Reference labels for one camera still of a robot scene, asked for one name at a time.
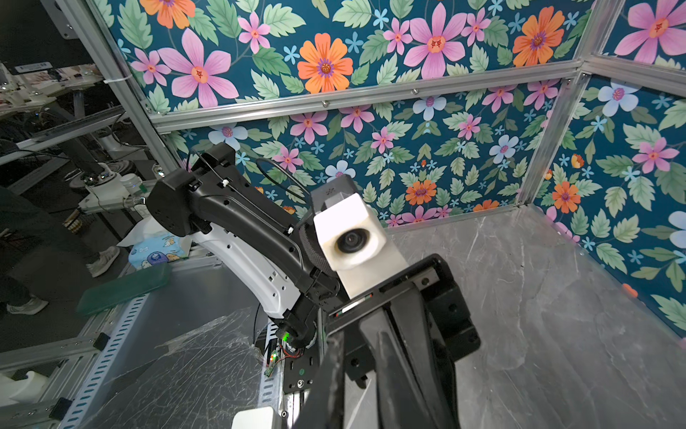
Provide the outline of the aluminium corner post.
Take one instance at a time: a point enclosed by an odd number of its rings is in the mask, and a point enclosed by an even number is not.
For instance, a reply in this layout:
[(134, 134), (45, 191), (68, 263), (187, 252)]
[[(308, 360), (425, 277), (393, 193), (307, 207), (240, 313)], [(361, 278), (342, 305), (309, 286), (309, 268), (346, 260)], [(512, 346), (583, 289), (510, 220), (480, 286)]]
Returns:
[(536, 200), (544, 175), (555, 160), (557, 150), (564, 140), (566, 129), (573, 119), (577, 103), (586, 90), (591, 74), (585, 71), (587, 63), (600, 55), (614, 28), (618, 14), (625, 3), (619, 0), (598, 1), (573, 55), (573, 74), (562, 81), (560, 93), (543, 132), (541, 142), (534, 151), (527, 174), (517, 198), (518, 205), (529, 205)]

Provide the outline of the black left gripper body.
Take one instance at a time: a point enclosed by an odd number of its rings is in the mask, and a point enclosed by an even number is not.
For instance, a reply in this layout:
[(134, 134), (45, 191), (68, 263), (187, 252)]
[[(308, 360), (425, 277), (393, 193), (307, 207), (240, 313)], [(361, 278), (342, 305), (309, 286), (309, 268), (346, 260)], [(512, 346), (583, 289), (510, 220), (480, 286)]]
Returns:
[(345, 335), (344, 378), (355, 382), (375, 371), (375, 360), (359, 322), (411, 290), (419, 291), (423, 298), (436, 354), (443, 365), (451, 362), (455, 369), (459, 360), (480, 348), (480, 335), (448, 263), (432, 254), (338, 307), (328, 317), (328, 337), (336, 332)]

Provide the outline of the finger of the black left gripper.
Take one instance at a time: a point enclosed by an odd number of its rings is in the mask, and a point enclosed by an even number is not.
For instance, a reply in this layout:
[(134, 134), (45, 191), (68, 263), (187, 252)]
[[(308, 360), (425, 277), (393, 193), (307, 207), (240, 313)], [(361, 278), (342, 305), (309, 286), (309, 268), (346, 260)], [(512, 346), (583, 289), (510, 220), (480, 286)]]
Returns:
[(419, 291), (411, 290), (359, 322), (375, 360), (381, 428), (457, 428), (454, 364), (441, 363)]

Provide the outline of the white box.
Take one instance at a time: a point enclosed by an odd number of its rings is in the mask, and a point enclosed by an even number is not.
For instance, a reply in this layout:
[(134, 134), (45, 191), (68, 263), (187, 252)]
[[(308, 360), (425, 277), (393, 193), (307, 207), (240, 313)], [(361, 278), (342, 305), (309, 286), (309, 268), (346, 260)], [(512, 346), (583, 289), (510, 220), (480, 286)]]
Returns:
[(277, 416), (272, 407), (239, 411), (232, 421), (232, 429), (275, 429)]

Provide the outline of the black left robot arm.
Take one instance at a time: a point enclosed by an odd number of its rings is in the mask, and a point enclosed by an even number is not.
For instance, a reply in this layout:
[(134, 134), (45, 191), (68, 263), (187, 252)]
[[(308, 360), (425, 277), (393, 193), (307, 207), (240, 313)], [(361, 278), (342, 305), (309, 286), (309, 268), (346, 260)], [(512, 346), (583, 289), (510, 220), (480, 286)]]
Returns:
[(217, 146), (164, 177), (148, 210), (234, 271), (277, 325), (287, 359), (323, 349), (296, 428), (457, 428), (457, 361), (481, 339), (448, 263), (409, 264), (355, 182), (298, 196), (297, 219)]

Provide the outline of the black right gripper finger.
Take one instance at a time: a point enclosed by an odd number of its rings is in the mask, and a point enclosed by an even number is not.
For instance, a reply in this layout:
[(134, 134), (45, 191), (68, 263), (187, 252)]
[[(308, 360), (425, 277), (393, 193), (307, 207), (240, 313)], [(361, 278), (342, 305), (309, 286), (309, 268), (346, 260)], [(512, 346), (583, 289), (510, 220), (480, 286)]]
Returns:
[(293, 428), (342, 428), (345, 399), (345, 335), (327, 339), (327, 352)]

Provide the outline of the green flat tray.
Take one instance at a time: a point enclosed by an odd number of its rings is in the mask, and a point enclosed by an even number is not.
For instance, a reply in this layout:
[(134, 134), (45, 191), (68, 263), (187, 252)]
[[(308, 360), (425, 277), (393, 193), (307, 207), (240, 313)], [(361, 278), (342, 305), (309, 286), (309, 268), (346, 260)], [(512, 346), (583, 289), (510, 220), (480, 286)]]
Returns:
[(82, 294), (76, 312), (92, 316), (156, 291), (168, 284), (171, 272), (170, 265), (161, 264), (90, 288)]

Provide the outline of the tissue box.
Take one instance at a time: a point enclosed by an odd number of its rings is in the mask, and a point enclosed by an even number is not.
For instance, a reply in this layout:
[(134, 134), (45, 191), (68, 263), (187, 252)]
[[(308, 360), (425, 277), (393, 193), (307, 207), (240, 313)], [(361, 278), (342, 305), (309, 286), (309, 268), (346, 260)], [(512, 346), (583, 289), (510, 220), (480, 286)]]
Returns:
[(152, 216), (138, 222), (117, 246), (130, 248), (129, 263), (142, 270), (189, 256), (191, 237), (176, 236)]

